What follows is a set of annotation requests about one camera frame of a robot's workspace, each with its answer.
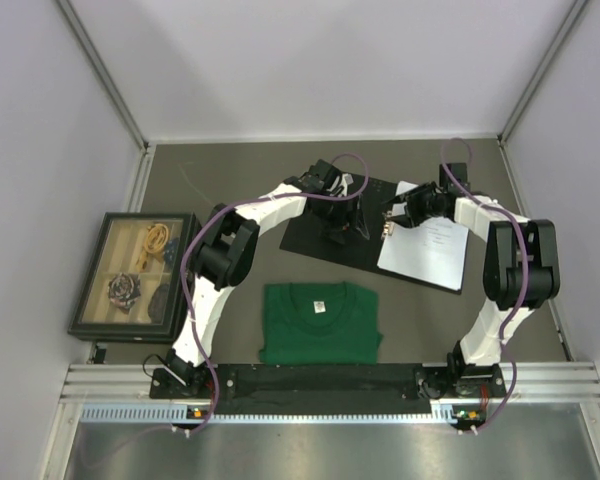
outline metal pole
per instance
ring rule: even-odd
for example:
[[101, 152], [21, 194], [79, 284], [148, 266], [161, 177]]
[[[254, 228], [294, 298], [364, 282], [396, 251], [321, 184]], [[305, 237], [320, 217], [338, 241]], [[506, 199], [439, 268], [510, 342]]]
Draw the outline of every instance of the metal pole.
[[506, 143], [511, 137], [513, 130], [516, 128], [516, 125], [518, 125], [518, 123], [520, 122], [522, 115], [527, 110], [529, 103], [538, 91], [538, 87], [544, 80], [547, 72], [549, 71], [549, 68], [557, 58], [558, 53], [560, 53], [560, 51], [562, 50], [565, 41], [567, 40], [567, 38], [569, 38], [569, 36], [574, 30], [574, 27], [582, 18], [585, 12], [585, 8], [588, 4], [589, 0], [575, 0], [573, 2], [573, 5], [571, 5], [569, 12], [567, 12], [567, 15], [563, 20], [562, 24], [560, 25], [560, 28], [558, 29], [556, 35], [553, 37], [549, 48], [543, 55], [542, 60], [540, 60], [540, 63], [536, 67], [535, 72], [533, 72], [531, 80], [529, 80], [529, 83], [522, 92], [522, 96], [518, 100], [518, 103], [516, 103], [516, 106], [511, 112], [511, 115], [509, 115], [509, 119], [507, 120], [507, 123], [505, 124], [502, 133], [498, 136], [502, 143]]
[[71, 4], [71, 0], [55, 0], [56, 5], [62, 12], [65, 20], [67, 21], [67, 25], [69, 29], [75, 36], [76, 40], [82, 47], [84, 54], [87, 56], [89, 63], [91, 64], [91, 68], [98, 78], [100, 84], [104, 88], [109, 100], [113, 104], [113, 107], [118, 112], [122, 123], [124, 123], [125, 127], [129, 131], [129, 134], [133, 138], [133, 140], [138, 145], [140, 149], [146, 149], [148, 147], [148, 142], [145, 140], [138, 124], [134, 120], [127, 104], [122, 98], [120, 91], [116, 87], [107, 67], [104, 62], [100, 58], [98, 51], [96, 50], [91, 38], [89, 38], [89, 34], [87, 30], [84, 28], [84, 25], [80, 21], [80, 17], [76, 12], [75, 8]]

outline black mat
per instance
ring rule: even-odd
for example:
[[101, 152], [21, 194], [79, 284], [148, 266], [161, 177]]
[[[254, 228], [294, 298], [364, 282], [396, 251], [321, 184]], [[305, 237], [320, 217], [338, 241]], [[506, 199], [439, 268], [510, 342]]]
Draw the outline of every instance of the black mat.
[[430, 413], [430, 402], [418, 396], [415, 372], [421, 368], [421, 364], [219, 365], [221, 392], [216, 413]]
[[[349, 191], [355, 192], [362, 185], [364, 177], [355, 174], [352, 176], [353, 185], [349, 186]], [[384, 226], [383, 212], [389, 209], [389, 206], [385, 205], [384, 202], [395, 196], [396, 188], [397, 184], [395, 183], [378, 180], [377, 178], [369, 179], [362, 202], [362, 209], [369, 229], [369, 240], [365, 240], [360, 234], [349, 230], [345, 232], [345, 245], [339, 245], [320, 235], [322, 225], [316, 216], [302, 215], [289, 221], [282, 242], [280, 242], [280, 249], [366, 272], [408, 280], [456, 294], [462, 293], [462, 289], [459, 291], [450, 290], [378, 268], [378, 258], [382, 248], [382, 228]]]

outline cable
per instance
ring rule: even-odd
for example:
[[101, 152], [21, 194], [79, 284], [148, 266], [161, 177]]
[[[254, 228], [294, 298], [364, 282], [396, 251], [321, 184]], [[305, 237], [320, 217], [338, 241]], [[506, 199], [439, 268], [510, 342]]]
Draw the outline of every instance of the cable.
[[511, 398], [511, 395], [513, 395], [513, 390], [515, 389], [516, 383], [518, 381], [518, 367], [517, 367], [516, 362], [513, 359], [513, 357], [507, 351], [507, 347], [504, 343], [504, 331], [507, 328], [507, 325], [509, 325], [509, 323], [511, 323], [513, 318], [516, 316], [516, 313], [518, 313], [518, 310], [520, 310], [520, 308], [522, 307], [522, 304], [524, 303], [524, 299], [527, 296], [527, 288], [529, 287], [529, 255], [527, 253], [527, 247], [526, 247], [526, 244], [524, 241], [524, 235], [522, 234], [520, 225], [518, 225], [518, 222], [516, 221], [513, 214], [503, 208], [496, 207], [494, 205], [487, 205], [487, 204], [481, 202], [475, 195], [473, 195], [466, 188], [464, 188], [462, 186], [462, 184], [458, 181], [458, 179], [453, 175], [453, 173], [451, 173], [451, 170], [449, 169], [449, 166], [447, 165], [449, 162], [447, 161], [446, 150], [447, 150], [447, 147], [450, 144], [452, 144], [453, 142], [461, 142], [466, 147], [467, 152], [469, 153], [469, 159], [467, 160], [467, 164], [470, 164], [471, 160], [473, 159], [473, 149], [471, 148], [471, 145], [469, 145], [464, 139], [459, 138], [459, 137], [454, 137], [450, 140], [447, 140], [447, 141], [443, 142], [443, 144], [440, 146], [440, 163], [442, 165], [444, 172], [447, 174], [447, 177], [449, 177], [449, 180], [451, 180], [451, 182], [456, 186], [456, 188], [458, 188], [467, 198], [472, 200], [476, 205], [481, 206], [485, 210], [499, 213], [500, 215], [503, 215], [504, 217], [506, 217], [507, 220], [509, 220], [509, 222], [511, 222], [513, 231], [515, 232], [516, 239], [518, 241], [518, 247], [520, 248], [520, 257], [521, 257], [521, 262], [522, 262], [522, 285], [520, 287], [520, 293], [518, 294], [516, 303], [514, 304], [511, 311], [509, 312], [509, 315], [507, 315], [507, 317], [504, 319], [504, 321], [500, 325], [500, 329], [498, 330], [498, 337], [500, 338], [500, 351], [501, 351], [502, 355], [511, 363], [511, 372], [512, 372], [511, 383], [509, 384], [509, 389], [505, 393], [504, 398], [502, 399], [502, 402], [500, 403], [500, 405], [498, 405], [496, 407], [496, 409], [494, 410], [494, 412], [491, 414], [491, 416], [489, 418], [487, 418], [486, 421], [476, 429], [476, 431], [479, 432], [479, 431], [482, 431], [485, 428], [487, 428], [489, 425], [491, 425], [493, 420], [498, 415], [500, 415], [500, 413], [506, 406], [507, 402]]
[[144, 372], [144, 374], [149, 377], [149, 378], [153, 378], [152, 375], [149, 375], [149, 373], [147, 372], [147, 362], [149, 361], [149, 359], [151, 357], [156, 357], [158, 359], [158, 361], [163, 365], [166, 366], [166, 362], [164, 361], [164, 359], [158, 355], [157, 353], [152, 353], [150, 355], [147, 355], [147, 358], [144, 359], [144, 361], [142, 362], [142, 371]]
[[241, 205], [263, 203], [263, 202], [269, 202], [269, 201], [277, 200], [277, 199], [281, 199], [281, 198], [291, 198], [291, 197], [314, 198], [314, 199], [318, 199], [318, 200], [329, 200], [331, 202], [347, 202], [349, 200], [352, 200], [352, 199], [358, 197], [360, 194], [362, 194], [364, 189], [367, 188], [367, 184], [369, 183], [369, 167], [367, 166], [367, 163], [364, 161], [364, 159], [355, 153], [341, 153], [340, 155], [337, 155], [336, 157], [334, 157], [333, 160], [331, 160], [331, 164], [333, 165], [337, 160], [339, 160], [340, 158], [344, 158], [344, 157], [355, 158], [362, 164], [362, 166], [364, 168], [364, 181], [362, 182], [362, 186], [355, 193], [352, 193], [351, 195], [347, 195], [345, 197], [330, 197], [328, 195], [317, 195], [317, 194], [313, 194], [313, 193], [302, 193], [302, 192], [283, 193], [280, 195], [265, 196], [265, 197], [255, 198], [252, 200], [244, 200], [244, 201], [230, 203], [229, 205], [227, 205], [226, 207], [221, 209], [218, 213], [216, 213], [204, 225], [204, 227], [202, 227], [202, 229], [198, 232], [198, 234], [195, 236], [195, 238], [192, 240], [192, 242], [189, 244], [186, 251], [184, 252], [184, 255], [182, 256], [182, 262], [180, 263], [180, 282], [182, 285], [182, 290], [184, 292], [184, 296], [187, 300], [187, 307], [189, 308], [189, 312], [191, 314], [191, 319], [192, 319], [191, 328], [193, 330], [193, 339], [196, 342], [196, 346], [198, 347], [198, 350], [199, 350], [200, 354], [202, 355], [202, 358], [204, 358], [204, 361], [207, 364], [209, 371], [211, 372], [211, 378], [213, 379], [213, 386], [214, 386], [214, 395], [212, 395], [212, 397], [211, 397], [211, 406], [209, 407], [209, 412], [207, 413], [205, 418], [202, 420], [202, 423], [200, 423], [198, 425], [198, 428], [193, 430], [194, 433], [200, 432], [209, 424], [209, 421], [211, 420], [211, 417], [213, 416], [213, 413], [215, 412], [216, 406], [218, 405], [218, 399], [220, 397], [220, 382], [218, 381], [218, 375], [216, 374], [216, 370], [215, 370], [213, 363], [211, 362], [211, 359], [209, 359], [207, 352], [204, 351], [204, 348], [202, 346], [202, 343], [200, 342], [200, 338], [198, 337], [198, 332], [197, 332], [197, 329], [195, 326], [196, 317], [195, 317], [195, 312], [193, 309], [193, 298], [191, 297], [191, 292], [189, 291], [189, 285], [187, 283], [187, 266], [189, 264], [189, 257], [191, 257], [191, 254], [192, 254], [194, 248], [202, 240], [202, 238], [206, 235], [206, 233], [209, 231], [211, 226], [214, 223], [216, 223], [217, 221], [219, 221], [221, 218], [223, 218], [231, 210], [233, 210], [234, 208], [237, 208]]
[[487, 407], [489, 406], [489, 389], [487, 389], [486, 385], [480, 385], [480, 410], [483, 412], [487, 412]]
[[[194, 239], [191, 241], [191, 243], [187, 247], [187, 249], [182, 257], [182, 262], [180, 264], [180, 281], [181, 281], [182, 289], [184, 291], [184, 296], [187, 300], [187, 307], [189, 308], [189, 312], [191, 313], [191, 318], [193, 320], [191, 322], [191, 328], [193, 330], [193, 339], [195, 340], [196, 346], [198, 347], [198, 350], [202, 354], [202, 357], [204, 358], [204, 361], [207, 364], [209, 371], [211, 372], [211, 378], [212, 378], [212, 384], [210, 385], [211, 407], [209, 408], [209, 412], [207, 412], [207, 415], [202, 420], [202, 422], [199, 423], [193, 430], [191, 430], [191, 435], [194, 435], [194, 434], [198, 433], [199, 431], [203, 430], [209, 424], [209, 421], [211, 420], [211, 417], [213, 416], [216, 406], [218, 405], [218, 399], [220, 397], [220, 382], [218, 381], [218, 375], [215, 371], [215, 367], [214, 367], [213, 363], [211, 363], [211, 359], [209, 358], [207, 353], [204, 351], [204, 348], [202, 347], [202, 343], [200, 342], [200, 338], [198, 337], [198, 332], [195, 327], [195, 312], [193, 309], [193, 299], [191, 297], [191, 292], [189, 291], [189, 286], [187, 284], [187, 264], [189, 263], [189, 257], [191, 256], [193, 249], [200, 242], [202, 237], [207, 233], [209, 228], [211, 228], [211, 226], [214, 223], [216, 223], [218, 220], [220, 220], [230, 210], [232, 210], [236, 207], [239, 207], [241, 205], [247, 205], [247, 204], [252, 204], [252, 203], [263, 203], [263, 202], [268, 202], [268, 201], [272, 201], [272, 200], [277, 200], [280, 198], [290, 198], [290, 197], [304, 197], [304, 198], [315, 198], [315, 199], [319, 199], [319, 200], [329, 200], [332, 202], [346, 202], [346, 201], [352, 200], [352, 199], [360, 196], [362, 194], [362, 192], [364, 191], [364, 189], [367, 188], [367, 185], [369, 183], [369, 167], [367, 166], [367, 163], [364, 161], [364, 159], [355, 153], [341, 153], [340, 155], [337, 155], [336, 157], [334, 157], [333, 160], [331, 160], [331, 164], [333, 165], [337, 160], [339, 160], [340, 158], [344, 158], [344, 157], [355, 158], [362, 164], [362, 167], [364, 168], [364, 181], [362, 182], [362, 186], [355, 193], [352, 193], [351, 195], [347, 195], [345, 197], [330, 197], [327, 195], [317, 195], [317, 194], [302, 193], [302, 192], [284, 193], [284, 194], [274, 195], [274, 196], [259, 197], [259, 198], [253, 199], [253, 200], [244, 200], [244, 201], [240, 201], [240, 202], [233, 202], [233, 203], [227, 205], [226, 207], [224, 207], [218, 213], [216, 213], [204, 225], [204, 227], [202, 227], [202, 229], [198, 232], [198, 234], [194, 237]], [[165, 364], [164, 360], [159, 355], [157, 355], [157, 354], [149, 355], [147, 358], [145, 358], [144, 362], [142, 363], [142, 370], [144, 371], [145, 375], [150, 376], [148, 374], [148, 372], [146, 371], [145, 367], [146, 367], [147, 361], [153, 356], [156, 356], [156, 358], [158, 358], [158, 360], [160, 360], [160, 362], [163, 365]], [[119, 443], [118, 445], [116, 445], [104, 457], [102, 457], [97, 462], [93, 462], [93, 463], [90, 463], [86, 460], [86, 451], [85, 451], [86, 450], [86, 445], [85, 445], [86, 442], [84, 440], [84, 433], [81, 432], [80, 437], [78, 439], [80, 460], [85, 468], [87, 468], [89, 470], [96, 469], [99, 466], [101, 466], [103, 463], [105, 463], [107, 460], [109, 460], [111, 457], [113, 457], [120, 450], [122, 450], [124, 447], [126, 447], [127, 445], [130, 445], [131, 443], [135, 442], [136, 440], [140, 439], [141, 437], [145, 436], [146, 434], [152, 433], [152, 432], [157, 432], [157, 431], [162, 431], [162, 430], [171, 430], [171, 429], [172, 429], [172, 427], [170, 425], [156, 425], [156, 426], [148, 427], [144, 430], [141, 430], [140, 432], [136, 433], [135, 435], [131, 436], [130, 438], [128, 438], [128, 439], [124, 440], [123, 442]]]

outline display box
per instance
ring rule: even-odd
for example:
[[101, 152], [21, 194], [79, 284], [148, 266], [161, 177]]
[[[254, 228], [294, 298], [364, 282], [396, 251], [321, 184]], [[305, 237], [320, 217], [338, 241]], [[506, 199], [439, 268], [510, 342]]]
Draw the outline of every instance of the display box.
[[191, 214], [107, 213], [69, 333], [173, 342], [187, 314], [180, 264], [196, 228]]

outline white wall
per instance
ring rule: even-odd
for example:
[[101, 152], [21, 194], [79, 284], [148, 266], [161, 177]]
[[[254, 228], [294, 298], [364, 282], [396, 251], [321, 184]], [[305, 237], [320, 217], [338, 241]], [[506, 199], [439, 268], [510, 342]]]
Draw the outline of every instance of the white wall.
[[152, 140], [498, 133], [564, 0], [73, 0]]
[[0, 1], [0, 479], [33, 478], [66, 334], [106, 210], [138, 152], [50, 0]]
[[557, 300], [572, 347], [600, 371], [600, 0], [591, 2], [510, 152], [531, 213], [556, 223]]

